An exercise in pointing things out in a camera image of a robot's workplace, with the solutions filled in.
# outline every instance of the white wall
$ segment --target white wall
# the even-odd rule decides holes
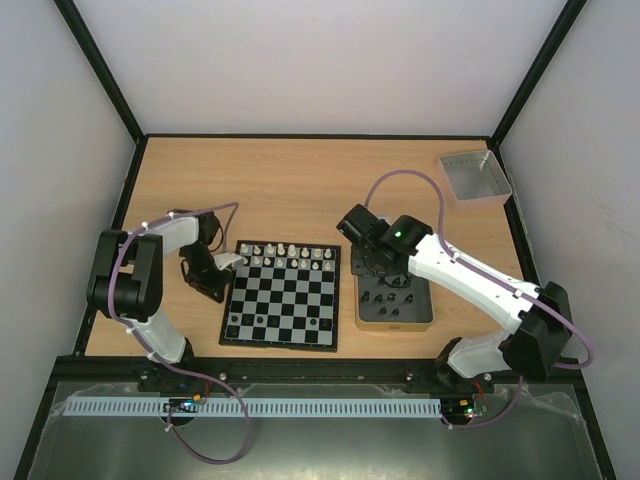
[[[0,478],[82,319],[133,142],[52,1],[0,15]]]
[[[76,0],[146,132],[493,133],[565,0]]]
[[[640,3],[588,2],[503,147],[542,279],[595,342],[585,377],[621,479],[638,478]]]

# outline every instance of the black metal frame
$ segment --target black metal frame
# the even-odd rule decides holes
[[[104,57],[93,40],[73,0],[53,0],[67,22],[71,32],[82,48],[96,76],[113,102],[123,123],[136,143],[129,173],[111,228],[122,227],[133,194],[144,152],[151,137],[189,138],[295,138],[295,139],[366,139],[366,140],[483,140],[492,150],[502,168],[504,161],[500,145],[513,126],[520,111],[535,89],[547,66],[577,19],[586,0],[568,0],[551,32],[542,45],[531,68],[518,88],[507,111],[491,137],[477,135],[430,136],[430,135],[286,135],[286,134],[143,134],[124,95],[111,74]],[[531,249],[523,228],[514,198],[505,204],[505,214],[513,237],[516,253],[527,281],[538,283],[538,276]],[[28,437],[15,478],[27,478],[33,462],[42,429],[51,408],[57,385],[61,381],[78,382],[139,382],[141,388],[171,390],[173,387],[163,377],[150,375],[156,366],[143,357],[85,357],[84,352],[95,319],[95,311],[87,308],[75,343],[74,355],[59,357],[46,386],[40,407]],[[231,359],[196,358],[199,371],[219,376],[225,373],[234,385],[244,382],[294,382],[294,383],[374,383],[396,385],[410,392],[431,393],[442,398],[460,397],[469,392],[452,394],[432,381],[433,360],[318,360],[318,359]],[[510,372],[494,375],[496,383],[516,383],[517,376]],[[609,458],[591,399],[580,371],[557,370],[546,383],[571,384],[578,397],[579,406],[587,422],[602,475],[611,480],[615,473]]]

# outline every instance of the gray floor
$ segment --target gray floor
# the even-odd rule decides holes
[[[58,400],[79,386],[64,385]],[[130,391],[116,386],[115,393]],[[247,396],[388,395],[376,387],[255,386]],[[532,388],[486,429],[448,431],[431,419],[255,419],[245,458],[210,466],[187,455],[156,418],[50,417],[32,479],[596,479],[584,423],[569,387]],[[489,396],[493,411],[502,396]],[[196,418],[183,436],[222,458],[241,444],[242,419]]]

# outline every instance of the white ventilation strip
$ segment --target white ventilation strip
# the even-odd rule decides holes
[[[169,398],[74,397],[63,413],[71,417],[157,417],[169,410]],[[291,399],[245,398],[257,418],[440,418],[440,400],[431,399]],[[176,417],[242,417],[234,398],[210,398],[204,405],[184,407]]]

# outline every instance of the wooden table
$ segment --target wooden table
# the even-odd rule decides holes
[[[398,168],[434,175],[441,155],[486,148],[459,140],[292,140],[151,138],[146,148],[124,228],[172,208],[198,209],[239,201],[229,246],[237,239],[339,244],[343,247],[338,352],[218,344],[224,305],[188,287],[177,254],[165,259],[163,308],[192,342],[197,356],[289,358],[433,358],[453,337],[497,330],[486,314],[438,285],[432,287],[434,321],[426,332],[364,332],[354,317],[349,244],[336,224],[363,203],[382,174]],[[437,197],[417,177],[388,179],[373,198],[376,214],[408,214],[436,226]],[[227,212],[220,218],[226,221]],[[446,238],[510,276],[520,276],[502,207],[452,213]],[[122,326],[98,314],[87,355],[143,355]]]

